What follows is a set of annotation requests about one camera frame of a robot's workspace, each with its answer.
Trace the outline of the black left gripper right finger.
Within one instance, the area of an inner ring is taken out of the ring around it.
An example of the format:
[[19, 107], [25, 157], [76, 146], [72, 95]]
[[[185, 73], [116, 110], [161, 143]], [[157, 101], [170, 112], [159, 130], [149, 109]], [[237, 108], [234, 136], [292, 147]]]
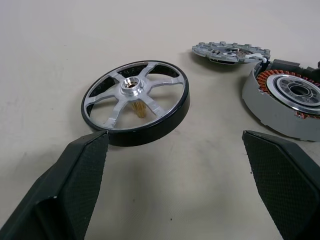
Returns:
[[242, 140], [258, 194], [284, 240], [320, 238], [320, 167], [296, 143], [252, 130]]

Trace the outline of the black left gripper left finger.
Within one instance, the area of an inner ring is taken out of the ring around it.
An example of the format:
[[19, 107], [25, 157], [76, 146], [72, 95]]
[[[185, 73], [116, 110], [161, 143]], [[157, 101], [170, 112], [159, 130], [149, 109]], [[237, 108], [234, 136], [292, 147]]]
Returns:
[[83, 240], [100, 193], [109, 136], [69, 143], [0, 230], [2, 240]]

